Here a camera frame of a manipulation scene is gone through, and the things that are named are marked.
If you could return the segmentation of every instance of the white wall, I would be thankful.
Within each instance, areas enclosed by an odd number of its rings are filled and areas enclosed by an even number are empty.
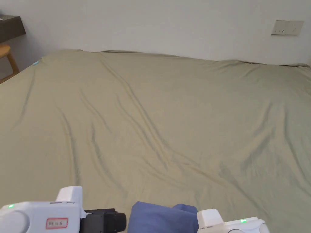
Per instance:
[[[1,0],[0,8],[24,22],[27,35],[10,41],[21,69],[63,48],[311,63],[310,0]],[[305,24],[299,36],[271,36],[275,20]]]

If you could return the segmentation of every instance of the mattress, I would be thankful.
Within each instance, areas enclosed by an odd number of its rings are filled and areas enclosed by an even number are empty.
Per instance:
[[[184,203],[310,229],[308,66],[62,50],[0,100],[0,206],[81,185],[85,209]]]

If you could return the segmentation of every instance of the wall socket plate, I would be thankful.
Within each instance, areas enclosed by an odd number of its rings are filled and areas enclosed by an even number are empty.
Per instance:
[[[271,35],[299,35],[304,21],[277,20]]]

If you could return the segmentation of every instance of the blue fabric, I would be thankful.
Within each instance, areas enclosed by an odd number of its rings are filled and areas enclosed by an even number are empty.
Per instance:
[[[178,204],[173,208],[137,202],[132,207],[128,233],[197,233],[197,208]]]

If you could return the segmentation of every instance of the red label sticker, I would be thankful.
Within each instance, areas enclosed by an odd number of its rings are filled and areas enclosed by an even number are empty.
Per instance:
[[[68,218],[48,218],[46,220],[46,229],[62,229],[67,228]]]

